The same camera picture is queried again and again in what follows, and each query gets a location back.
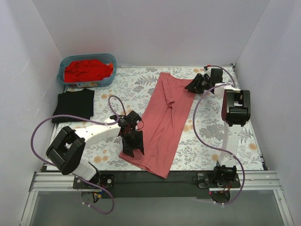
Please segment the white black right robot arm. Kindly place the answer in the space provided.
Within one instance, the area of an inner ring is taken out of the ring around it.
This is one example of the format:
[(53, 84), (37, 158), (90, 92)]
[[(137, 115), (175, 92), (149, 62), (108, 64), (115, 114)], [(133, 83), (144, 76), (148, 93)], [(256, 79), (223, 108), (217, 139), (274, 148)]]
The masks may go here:
[(198, 73), (185, 87), (190, 93), (202, 96), (212, 93), (222, 98), (223, 143), (218, 148), (220, 154), (214, 169), (197, 175), (200, 188), (230, 187), (231, 184), (240, 187), (236, 165), (241, 162), (237, 158), (237, 148), (239, 134), (251, 118), (251, 98), (250, 91), (237, 88), (235, 81), (224, 82), (224, 72), (226, 69), (221, 66), (207, 65), (204, 73)]

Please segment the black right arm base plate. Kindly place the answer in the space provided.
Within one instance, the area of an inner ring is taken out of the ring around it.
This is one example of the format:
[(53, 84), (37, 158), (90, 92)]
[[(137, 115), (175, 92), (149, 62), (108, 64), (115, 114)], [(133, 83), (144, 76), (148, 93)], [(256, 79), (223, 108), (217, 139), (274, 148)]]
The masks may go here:
[(238, 174), (236, 174), (233, 181), (226, 179), (218, 179), (214, 176), (213, 171), (201, 171), (192, 177), (192, 182), (199, 188), (240, 188), (241, 183), (239, 181)]

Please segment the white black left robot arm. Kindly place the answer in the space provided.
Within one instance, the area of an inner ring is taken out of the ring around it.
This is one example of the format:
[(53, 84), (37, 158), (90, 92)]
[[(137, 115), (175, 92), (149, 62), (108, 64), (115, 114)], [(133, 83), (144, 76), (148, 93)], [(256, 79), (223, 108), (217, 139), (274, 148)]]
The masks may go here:
[(46, 151), (46, 156), (63, 175), (73, 174), (84, 179), (89, 188), (100, 184), (101, 172), (82, 159), (85, 148), (112, 137), (122, 138), (122, 153), (134, 157), (134, 150), (144, 154), (143, 132), (136, 127), (142, 118), (135, 111), (113, 115), (105, 122), (80, 129), (63, 127)]

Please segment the pink t shirt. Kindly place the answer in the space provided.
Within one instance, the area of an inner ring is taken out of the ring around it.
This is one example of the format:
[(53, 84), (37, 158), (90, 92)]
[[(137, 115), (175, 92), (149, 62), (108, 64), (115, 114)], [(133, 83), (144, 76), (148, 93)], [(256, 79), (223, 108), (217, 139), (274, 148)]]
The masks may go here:
[(191, 80), (169, 73), (160, 74), (142, 115), (144, 153), (135, 150), (133, 157), (120, 153), (121, 159), (167, 178), (195, 97), (185, 89), (189, 83)]

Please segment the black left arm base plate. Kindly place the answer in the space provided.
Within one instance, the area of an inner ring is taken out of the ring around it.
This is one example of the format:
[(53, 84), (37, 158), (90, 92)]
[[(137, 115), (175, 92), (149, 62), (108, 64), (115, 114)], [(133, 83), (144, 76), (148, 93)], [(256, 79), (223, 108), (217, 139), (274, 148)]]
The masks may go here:
[[(93, 177), (89, 182), (110, 190), (110, 189), (114, 188), (115, 175), (104, 173), (104, 174)], [(92, 188), (96, 188), (96, 187), (92, 186), (90, 184), (87, 184), (86, 182), (83, 182), (80, 179), (78, 179), (77, 177), (75, 177), (74, 181), (73, 181), (73, 188), (74, 189), (92, 189)]]

